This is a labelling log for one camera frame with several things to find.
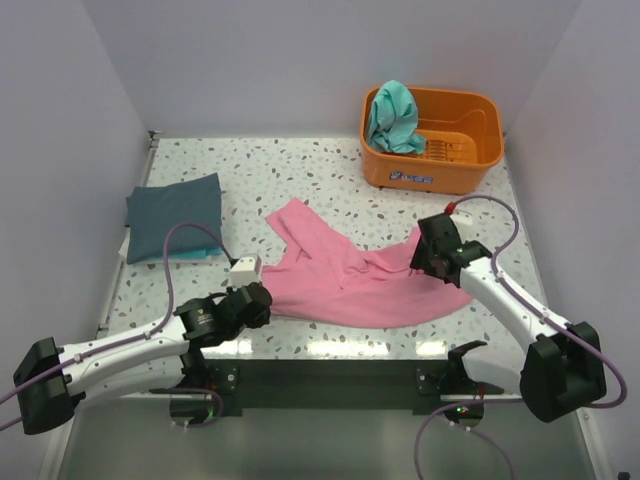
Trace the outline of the pink t-shirt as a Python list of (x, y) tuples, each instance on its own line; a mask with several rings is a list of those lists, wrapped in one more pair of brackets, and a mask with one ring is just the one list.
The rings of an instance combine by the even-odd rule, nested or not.
[(402, 328), (448, 316), (469, 294), (410, 267), (420, 232), (394, 245), (359, 250), (299, 199), (267, 223), (286, 243), (282, 259), (262, 269), (274, 315), (339, 326)]

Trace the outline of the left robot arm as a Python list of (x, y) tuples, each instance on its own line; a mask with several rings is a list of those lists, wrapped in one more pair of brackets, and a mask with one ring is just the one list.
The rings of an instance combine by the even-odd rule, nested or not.
[(129, 332), (59, 346), (35, 342), (13, 374), (25, 434), (67, 421), (82, 402), (144, 390), (210, 393), (215, 379), (203, 349), (268, 324), (272, 297), (259, 283), (191, 299)]

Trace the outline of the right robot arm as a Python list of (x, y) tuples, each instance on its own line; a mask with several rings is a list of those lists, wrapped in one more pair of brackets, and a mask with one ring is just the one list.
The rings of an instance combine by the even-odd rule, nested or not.
[(600, 340), (593, 327), (570, 323), (511, 284), (496, 255), (476, 240), (463, 240), (451, 215), (421, 219), (418, 228), (412, 268), (469, 294), (520, 347), (514, 353), (491, 352), (487, 342), (476, 340), (450, 350), (441, 389), (466, 393), (489, 384), (520, 396), (546, 423), (606, 395)]

